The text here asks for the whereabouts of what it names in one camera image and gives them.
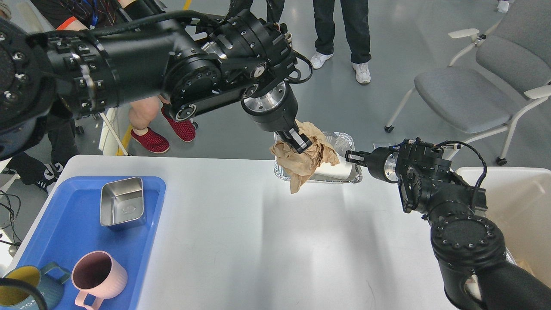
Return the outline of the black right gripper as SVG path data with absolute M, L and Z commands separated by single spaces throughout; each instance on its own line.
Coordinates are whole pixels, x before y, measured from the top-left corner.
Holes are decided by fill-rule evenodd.
M 397 160 L 398 152 L 390 147 L 378 147 L 372 153 L 346 151 L 347 162 L 367 167 L 372 177 L 392 184 L 398 182 Z

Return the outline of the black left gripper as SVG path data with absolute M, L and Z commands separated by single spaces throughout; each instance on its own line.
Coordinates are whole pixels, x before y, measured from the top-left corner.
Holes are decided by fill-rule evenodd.
M 264 96 L 241 100 L 243 110 L 263 131 L 278 132 L 281 140 L 297 153 L 304 153 L 312 145 L 305 134 L 300 134 L 295 121 L 298 103 L 288 82 L 281 82 Z

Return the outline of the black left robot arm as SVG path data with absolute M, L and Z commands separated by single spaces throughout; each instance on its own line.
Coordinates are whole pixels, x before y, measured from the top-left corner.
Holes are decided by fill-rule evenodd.
M 241 102 L 298 153 L 297 53 L 248 10 L 224 19 L 139 2 L 136 19 L 94 30 L 27 34 L 1 19 L 1 159 L 37 145 L 59 118 L 82 118 L 163 94 L 176 121 Z

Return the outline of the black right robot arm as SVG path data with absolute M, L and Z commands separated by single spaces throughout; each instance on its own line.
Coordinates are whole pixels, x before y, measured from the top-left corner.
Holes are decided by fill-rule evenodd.
M 485 211 L 481 183 L 474 186 L 450 169 L 443 151 L 460 141 L 402 143 L 369 152 L 348 150 L 346 161 L 367 167 L 376 179 L 396 183 L 405 213 L 417 211 L 431 226 L 430 242 L 448 300 L 463 310 L 548 310 L 550 288 L 506 259 L 504 235 Z

